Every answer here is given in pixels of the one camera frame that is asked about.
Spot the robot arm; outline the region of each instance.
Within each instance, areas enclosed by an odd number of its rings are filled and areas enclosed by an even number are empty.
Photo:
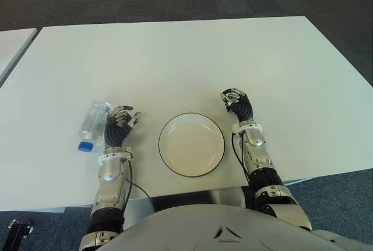
[[[124,209],[128,201],[124,187],[126,180],[125,163],[130,171],[132,153],[122,148],[124,139],[140,118],[140,112],[131,116],[127,110],[132,107],[120,106],[110,112],[105,126],[105,151],[98,159],[100,187],[93,203],[86,235],[80,242],[79,251],[96,250],[123,231]]]
[[[233,134],[240,136],[249,186],[255,192],[254,209],[275,216],[295,226],[311,230],[311,223],[289,189],[283,185],[265,147],[262,126],[253,119],[247,95],[239,89],[228,89],[220,94],[227,110],[239,120]]]

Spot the floor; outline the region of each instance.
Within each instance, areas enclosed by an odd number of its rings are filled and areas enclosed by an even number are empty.
[[[373,85],[373,0],[0,0],[0,13],[0,30],[305,15]],[[373,171],[367,170],[326,176],[290,189],[314,228],[373,243],[372,175]],[[156,201],[160,207],[185,198],[190,203],[206,202],[202,195]],[[8,233],[8,222],[17,218],[32,220],[36,226],[22,250],[77,250],[89,213],[89,208],[73,207],[65,213],[1,212],[0,245]]]

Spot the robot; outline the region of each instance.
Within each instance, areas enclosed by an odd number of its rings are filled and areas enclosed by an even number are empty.
[[[304,210],[283,185],[266,151],[262,126],[254,121],[247,95],[239,89],[220,94],[227,111],[236,114],[232,142],[239,138],[236,158],[254,192],[251,209],[194,204],[154,213],[123,231],[124,211],[132,187],[132,153],[122,144],[139,121],[132,107],[120,106],[108,116],[105,150],[99,158],[100,187],[79,251],[120,250],[255,250],[370,251],[371,245],[328,231],[314,231]],[[124,182],[130,186],[126,193]]]

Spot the white table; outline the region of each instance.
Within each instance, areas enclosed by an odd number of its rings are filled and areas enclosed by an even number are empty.
[[[0,31],[0,86],[36,32],[35,28]]]
[[[77,150],[93,100],[143,112],[126,145],[151,196],[245,185],[219,97],[230,87],[247,92],[283,180],[373,167],[373,88],[305,17],[47,27],[0,89],[0,210],[93,202],[102,145]],[[200,178],[159,156],[162,127],[183,112],[212,118],[226,140]]]

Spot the bottle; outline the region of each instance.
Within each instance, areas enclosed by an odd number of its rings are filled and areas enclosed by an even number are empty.
[[[103,135],[108,114],[112,110],[111,104],[94,101],[80,127],[79,136],[82,141],[78,146],[80,151],[92,151],[93,144]]]

